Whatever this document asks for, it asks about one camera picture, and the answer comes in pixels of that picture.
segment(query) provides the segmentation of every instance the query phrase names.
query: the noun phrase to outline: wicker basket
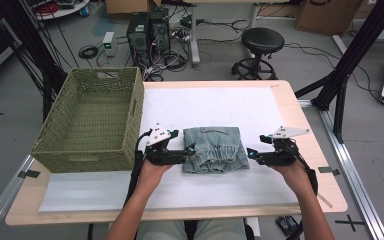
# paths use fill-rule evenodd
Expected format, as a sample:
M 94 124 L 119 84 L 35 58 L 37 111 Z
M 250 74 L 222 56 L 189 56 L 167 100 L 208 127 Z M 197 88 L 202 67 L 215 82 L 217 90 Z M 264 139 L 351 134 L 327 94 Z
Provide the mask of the wicker basket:
M 53 173 L 131 170 L 143 95 L 138 68 L 73 69 L 30 154 Z

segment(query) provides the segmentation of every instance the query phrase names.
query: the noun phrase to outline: cardboard box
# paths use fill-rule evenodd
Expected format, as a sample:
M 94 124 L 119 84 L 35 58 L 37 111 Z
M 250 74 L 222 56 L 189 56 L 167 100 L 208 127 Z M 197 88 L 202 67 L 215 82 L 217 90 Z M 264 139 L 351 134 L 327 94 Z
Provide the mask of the cardboard box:
M 305 0 L 296 29 L 342 36 L 365 0 Z
M 152 12 L 161 0 L 106 0 L 107 13 Z

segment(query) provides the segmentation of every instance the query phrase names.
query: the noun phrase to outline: pants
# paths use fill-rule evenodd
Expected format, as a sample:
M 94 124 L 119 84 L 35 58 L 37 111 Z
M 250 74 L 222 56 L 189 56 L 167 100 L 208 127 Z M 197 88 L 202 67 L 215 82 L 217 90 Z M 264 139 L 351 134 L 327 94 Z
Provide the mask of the pants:
M 138 240 L 187 240 L 183 221 L 141 222 Z M 198 221 L 195 240 L 246 240 L 243 219 Z

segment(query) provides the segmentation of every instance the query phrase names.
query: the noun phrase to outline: wooden table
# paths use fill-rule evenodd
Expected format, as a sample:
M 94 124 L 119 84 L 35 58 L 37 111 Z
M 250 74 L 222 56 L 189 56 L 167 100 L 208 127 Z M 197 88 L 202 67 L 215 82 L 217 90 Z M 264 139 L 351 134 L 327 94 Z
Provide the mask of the wooden table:
M 220 87 L 255 87 L 270 88 L 282 115 L 285 126 L 311 129 L 294 92 L 286 81 L 190 81 L 190 82 L 145 82 L 145 89 L 153 88 L 220 88 Z M 316 169 L 319 181 L 319 202 L 324 212 L 344 212 L 347 210 L 345 198 L 332 173 L 319 173 L 318 167 L 326 167 L 328 163 L 317 143 L 314 134 L 294 137 L 300 153 L 310 167 Z M 98 223 L 112 222 L 119 211 L 90 211 L 39 213 L 38 209 L 47 189 L 50 172 L 40 163 L 34 161 L 30 170 L 41 172 L 38 178 L 27 177 L 9 210 L 6 223 L 8 225 L 34 225 L 59 223 Z M 165 209 L 146 210 L 143 220 L 170 220 L 251 217 L 264 215 L 296 215 L 300 214 L 297 204 L 282 206 L 244 206 L 217 209 Z

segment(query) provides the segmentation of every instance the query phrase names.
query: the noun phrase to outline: desk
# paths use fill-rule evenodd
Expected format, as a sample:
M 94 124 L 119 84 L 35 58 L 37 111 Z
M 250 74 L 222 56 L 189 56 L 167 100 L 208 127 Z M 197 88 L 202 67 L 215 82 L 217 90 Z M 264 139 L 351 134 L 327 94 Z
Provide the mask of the desk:
M 210 81 L 210 82 L 145 82 L 146 89 L 155 88 L 220 88 L 220 87 L 253 87 L 270 88 L 282 115 L 285 126 L 295 128 L 309 128 L 301 107 L 295 98 L 289 83 L 286 81 Z M 317 143 L 315 136 L 310 133 L 294 137 L 300 152 L 308 164 L 317 169 L 328 166 L 325 157 Z M 93 211 L 93 212 L 64 212 L 64 213 L 39 213 L 38 209 L 46 192 L 50 173 L 40 163 L 34 161 L 31 170 L 41 174 L 37 179 L 26 178 L 20 191 L 9 210 L 6 223 L 8 225 L 34 225 L 56 223 L 91 223 L 112 222 L 119 211 Z M 347 209 L 347 203 L 339 186 L 331 173 L 320 174 L 319 202 L 324 212 L 343 212 Z M 142 220 L 171 220 L 171 219 L 205 219 L 250 217 L 264 215 L 296 215 L 300 210 L 294 205 L 268 205 L 268 206 L 241 206 L 224 207 L 217 209 L 164 209 L 146 210 Z
M 250 12 L 250 23 L 249 27 L 253 28 L 255 25 L 255 19 L 257 17 L 258 13 L 258 3 L 283 3 L 286 2 L 286 0 L 260 0 L 257 1 L 256 3 L 255 0 L 187 0 L 186 2 L 192 4 L 192 26 L 191 26 L 191 39 L 190 39 L 190 44 L 191 44 L 191 52 L 192 52 L 192 66 L 195 67 L 197 66 L 201 61 L 199 59 L 199 50 L 198 50 L 198 39 L 196 36 L 196 14 L 197 14 L 197 9 L 196 6 L 197 4 L 205 4 L 205 3 L 220 3 L 220 4 L 228 4 L 228 3 L 253 3 L 252 10 Z

